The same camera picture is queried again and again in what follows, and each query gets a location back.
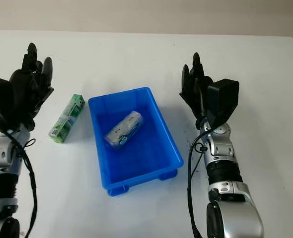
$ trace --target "black cylindrical joint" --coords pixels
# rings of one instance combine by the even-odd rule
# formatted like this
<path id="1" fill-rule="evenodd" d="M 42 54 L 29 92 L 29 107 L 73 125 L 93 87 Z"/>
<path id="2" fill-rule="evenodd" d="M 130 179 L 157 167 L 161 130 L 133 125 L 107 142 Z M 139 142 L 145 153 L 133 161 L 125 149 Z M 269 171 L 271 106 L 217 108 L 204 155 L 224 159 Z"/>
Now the black cylindrical joint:
<path id="1" fill-rule="evenodd" d="M 0 198 L 15 197 L 18 175 L 0 174 Z"/>
<path id="2" fill-rule="evenodd" d="M 215 182 L 227 180 L 242 182 L 238 164 L 233 161 L 212 162 L 207 165 L 206 170 L 210 185 Z"/>

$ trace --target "robotic arm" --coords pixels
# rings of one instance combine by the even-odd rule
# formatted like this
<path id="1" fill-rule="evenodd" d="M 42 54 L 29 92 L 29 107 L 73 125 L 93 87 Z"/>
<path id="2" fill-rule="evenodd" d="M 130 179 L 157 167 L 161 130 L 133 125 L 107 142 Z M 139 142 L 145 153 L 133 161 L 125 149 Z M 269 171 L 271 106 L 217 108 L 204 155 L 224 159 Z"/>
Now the robotic arm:
<path id="1" fill-rule="evenodd" d="M 22 68 L 9 81 L 0 79 L 0 238 L 18 238 L 19 222 L 11 217 L 17 210 L 16 184 L 22 161 L 30 172 L 34 209 L 26 237 L 34 225 L 37 213 L 36 182 L 24 151 L 29 132 L 35 127 L 33 118 L 54 91 L 51 87 L 52 60 L 44 64 L 37 60 L 33 43 L 24 55 Z"/>
<path id="2" fill-rule="evenodd" d="M 191 158 L 197 141 L 203 143 L 209 177 L 207 205 L 207 236 L 209 238 L 263 238 L 263 224 L 250 195 L 243 183 L 237 158 L 229 138 L 230 127 L 226 123 L 238 104 L 239 82 L 223 79 L 213 83 L 204 76 L 198 53 L 193 56 L 193 68 L 189 72 L 184 65 L 182 92 L 184 101 L 196 117 L 196 128 L 201 131 L 192 144 L 189 155 L 188 205 L 193 234 L 201 238 L 193 215 L 191 194 Z"/>

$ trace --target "black cable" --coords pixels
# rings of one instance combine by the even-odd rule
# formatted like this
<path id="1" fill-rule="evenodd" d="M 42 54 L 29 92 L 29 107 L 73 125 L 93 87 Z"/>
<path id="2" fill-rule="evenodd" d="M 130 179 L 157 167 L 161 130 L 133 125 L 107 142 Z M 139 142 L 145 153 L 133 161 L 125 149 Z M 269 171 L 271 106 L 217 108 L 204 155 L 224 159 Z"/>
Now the black cable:
<path id="1" fill-rule="evenodd" d="M 193 141 L 192 145 L 191 145 L 191 148 L 190 148 L 190 152 L 188 154 L 188 182 L 187 182 L 187 205 L 188 205 L 188 211 L 190 213 L 190 217 L 191 217 L 191 225 L 192 225 L 192 231 L 193 231 L 193 235 L 195 238 L 203 238 L 201 236 L 201 233 L 198 231 L 196 225 L 195 225 L 195 220 L 194 220 L 194 213 L 193 213 L 193 202 L 192 202 L 192 177 L 193 177 L 193 174 L 194 174 L 194 171 L 193 170 L 193 173 L 191 172 L 192 171 L 192 153 L 193 153 L 193 150 L 197 144 L 197 142 L 204 136 L 204 135 L 207 135 L 209 133 L 211 133 L 213 130 L 215 130 L 215 128 L 212 128 L 212 129 L 209 129 L 207 131 L 204 131 L 202 134 L 200 134 L 199 136 L 197 136 L 195 138 L 195 140 Z M 197 165 L 199 164 L 200 162 L 200 159 L 202 157 L 203 153 L 201 153 L 200 155 L 200 158 L 196 164 L 196 167 Z"/>
<path id="2" fill-rule="evenodd" d="M 35 139 L 35 138 L 30 139 L 29 141 L 27 141 L 27 142 L 25 143 L 25 145 L 23 146 L 23 149 L 25 149 L 26 147 L 29 147 L 29 146 L 34 145 L 35 142 L 36 142 L 36 139 Z"/>
<path id="3" fill-rule="evenodd" d="M 196 144 L 195 144 L 195 146 L 194 146 L 194 150 L 197 152 L 197 153 L 201 153 L 201 151 L 199 151 L 199 150 L 197 150 L 196 149 L 196 146 L 197 145 L 201 145 L 202 147 L 204 146 L 201 142 L 197 142 Z"/>
<path id="4" fill-rule="evenodd" d="M 17 148 L 17 150 L 20 153 L 20 156 L 23 158 L 24 164 L 26 165 L 28 171 L 29 171 L 29 176 L 30 176 L 30 180 L 31 180 L 31 187 L 32 187 L 32 192 L 33 192 L 33 200 L 34 200 L 34 207 L 33 207 L 33 211 L 32 211 L 32 215 L 31 215 L 31 221 L 29 224 L 29 229 L 26 233 L 25 238 L 28 238 L 29 234 L 31 233 L 31 230 L 34 226 L 35 220 L 36 220 L 36 215 L 37 215 L 37 194 L 36 194 L 36 181 L 35 181 L 35 175 L 33 172 L 33 168 L 31 165 L 31 162 L 24 150 L 24 148 L 20 145 L 20 143 L 11 135 L 9 134 L 7 131 L 2 131 L 3 134 L 5 134 L 14 144 L 14 146 Z M 30 141 L 34 141 L 32 144 L 35 143 L 36 139 L 31 139 L 29 140 L 24 147 L 28 147 L 30 145 L 28 145 L 28 143 L 30 143 Z"/>
<path id="5" fill-rule="evenodd" d="M 197 169 L 197 166 L 198 166 L 198 164 L 200 163 L 201 158 L 202 158 L 202 156 L 203 156 L 203 152 L 199 152 L 199 153 L 201 153 L 201 155 L 200 155 L 200 157 L 199 157 L 199 159 L 198 159 L 198 161 L 197 161 L 197 163 L 196 163 L 196 165 L 195 165 L 195 167 L 194 167 L 194 169 L 193 169 L 193 171 L 192 171 L 191 179 L 192 179 L 193 174 L 195 173 L 195 171 L 196 171 L 196 169 Z"/>

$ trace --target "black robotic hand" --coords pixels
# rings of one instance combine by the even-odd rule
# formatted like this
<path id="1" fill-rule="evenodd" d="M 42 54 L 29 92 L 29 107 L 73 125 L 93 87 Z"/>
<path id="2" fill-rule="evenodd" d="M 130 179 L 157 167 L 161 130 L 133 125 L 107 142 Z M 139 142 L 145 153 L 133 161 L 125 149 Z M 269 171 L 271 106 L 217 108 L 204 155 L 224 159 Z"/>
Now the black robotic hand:
<path id="1" fill-rule="evenodd" d="M 238 92 L 237 81 L 223 79 L 213 83 L 205 76 L 198 53 L 193 55 L 191 71 L 187 65 L 183 67 L 180 96 L 192 109 L 198 130 L 205 118 L 212 128 L 224 124 L 238 104 Z"/>
<path id="2" fill-rule="evenodd" d="M 36 46 L 30 43 L 22 69 L 16 70 L 9 81 L 0 79 L 0 130 L 15 131 L 21 123 L 29 131 L 34 129 L 33 118 L 54 91 L 52 74 L 51 58 L 42 64 L 37 60 Z"/>

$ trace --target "silver robotic arm joint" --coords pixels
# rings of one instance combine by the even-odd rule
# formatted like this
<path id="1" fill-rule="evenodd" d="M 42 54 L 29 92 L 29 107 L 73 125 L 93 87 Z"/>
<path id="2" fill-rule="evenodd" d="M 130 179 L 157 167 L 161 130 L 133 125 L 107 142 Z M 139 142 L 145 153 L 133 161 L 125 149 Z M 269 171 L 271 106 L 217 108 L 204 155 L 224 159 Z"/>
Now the silver robotic arm joint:
<path id="1" fill-rule="evenodd" d="M 21 125 L 18 131 L 8 131 L 23 147 L 29 140 L 29 131 Z M 15 186 L 21 171 L 22 158 L 11 140 L 0 132 L 0 216 L 12 215 L 17 209 Z"/>
<path id="2" fill-rule="evenodd" d="M 203 130 L 208 129 L 210 127 L 206 123 Z M 205 166 L 208 168 L 208 175 L 211 175 L 214 180 L 208 187 L 211 203 L 208 205 L 207 216 L 211 220 L 215 220 L 216 224 L 217 221 L 222 224 L 215 227 L 208 224 L 210 232 L 208 235 L 209 237 L 223 236 L 225 238 L 262 238 L 264 237 L 263 224 L 248 185 L 242 181 L 239 169 L 234 171 L 236 170 L 234 168 L 238 168 L 238 162 L 229 136 L 230 127 L 225 123 L 203 140 L 208 148 L 204 154 Z M 238 179 L 223 180 L 227 176 L 222 174 L 226 175 L 230 172 L 237 174 Z"/>

